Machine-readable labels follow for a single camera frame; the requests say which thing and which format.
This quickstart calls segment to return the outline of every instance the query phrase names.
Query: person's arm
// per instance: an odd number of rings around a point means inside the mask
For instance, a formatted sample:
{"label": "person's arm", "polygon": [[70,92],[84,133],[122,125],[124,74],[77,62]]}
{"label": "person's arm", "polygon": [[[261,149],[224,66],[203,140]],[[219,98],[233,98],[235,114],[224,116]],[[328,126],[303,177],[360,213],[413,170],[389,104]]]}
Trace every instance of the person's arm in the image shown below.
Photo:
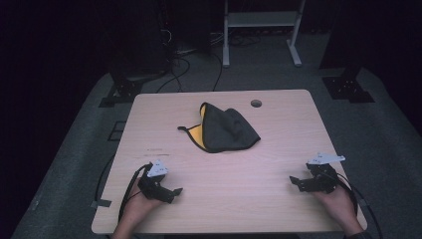
{"label": "person's arm", "polygon": [[129,200],[124,207],[123,215],[112,233],[112,239],[130,239],[136,227],[143,219],[157,206],[163,202],[156,199],[147,199],[137,187],[137,182],[133,184]]}
{"label": "person's arm", "polygon": [[329,216],[338,223],[347,238],[365,234],[357,221],[353,203],[344,188],[338,186],[329,194],[313,192],[313,196],[323,205]]}

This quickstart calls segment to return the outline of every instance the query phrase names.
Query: gray carpet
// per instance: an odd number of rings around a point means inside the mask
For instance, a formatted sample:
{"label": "gray carpet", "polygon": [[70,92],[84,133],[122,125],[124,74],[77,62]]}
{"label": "gray carpet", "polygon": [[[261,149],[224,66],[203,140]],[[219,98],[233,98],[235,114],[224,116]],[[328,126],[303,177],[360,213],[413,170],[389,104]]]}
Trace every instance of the gray carpet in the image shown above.
{"label": "gray carpet", "polygon": [[[261,43],[248,48],[231,48],[231,66],[223,69],[216,91],[310,91],[337,153],[346,157],[343,167],[348,178],[371,205],[384,238],[420,238],[421,136],[388,96],[381,81],[366,70],[357,79],[375,103],[351,104],[330,98],[321,77],[338,75],[341,70],[318,69],[328,37],[299,36],[301,68],[292,63],[286,37],[263,37]],[[221,58],[221,47],[215,47],[213,52]],[[180,77],[181,90],[211,91],[220,71],[217,58],[194,54],[184,59],[189,61],[190,70]],[[185,62],[176,61],[176,75],[185,69]],[[145,84],[142,93],[155,93],[171,78],[167,75]],[[96,213],[91,204],[102,170],[118,147],[117,141],[107,140],[108,135],[116,121],[127,119],[131,107],[117,104],[113,108],[99,108],[111,85],[110,76],[105,75],[93,88],[13,238],[106,238],[91,230]],[[161,92],[177,91],[178,85],[172,82]],[[368,211],[365,208],[363,211],[368,231],[377,238]],[[342,238],[341,233],[299,236]]]}

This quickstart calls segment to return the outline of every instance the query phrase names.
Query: wooden tabletop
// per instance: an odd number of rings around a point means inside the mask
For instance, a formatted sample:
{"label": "wooden tabletop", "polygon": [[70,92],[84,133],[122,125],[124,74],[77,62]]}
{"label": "wooden tabletop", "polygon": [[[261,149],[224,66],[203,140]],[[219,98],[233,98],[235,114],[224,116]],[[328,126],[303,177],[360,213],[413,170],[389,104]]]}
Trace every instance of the wooden tabletop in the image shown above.
{"label": "wooden tabletop", "polygon": [[[254,108],[252,100],[262,106]],[[179,126],[201,123],[207,102],[237,110],[261,140],[241,151],[207,153]],[[133,173],[157,159],[169,172],[161,185],[183,187],[172,204],[153,211],[140,233],[324,232],[340,228],[289,176],[311,178],[306,162],[336,154],[311,94],[305,90],[177,93],[136,97],[112,164],[92,229],[112,233]],[[345,175],[339,162],[331,163]],[[366,227],[360,209],[358,220]]]}

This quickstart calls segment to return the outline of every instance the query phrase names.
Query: folded cloth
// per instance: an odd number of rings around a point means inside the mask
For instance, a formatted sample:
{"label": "folded cloth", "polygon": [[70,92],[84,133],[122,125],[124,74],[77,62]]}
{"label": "folded cloth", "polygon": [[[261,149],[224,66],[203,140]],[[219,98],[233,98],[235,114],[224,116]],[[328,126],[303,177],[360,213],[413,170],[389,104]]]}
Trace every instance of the folded cloth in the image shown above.
{"label": "folded cloth", "polygon": [[242,150],[252,147],[261,138],[251,125],[234,109],[221,111],[209,103],[200,107],[202,124],[178,129],[188,133],[190,139],[206,152]]}

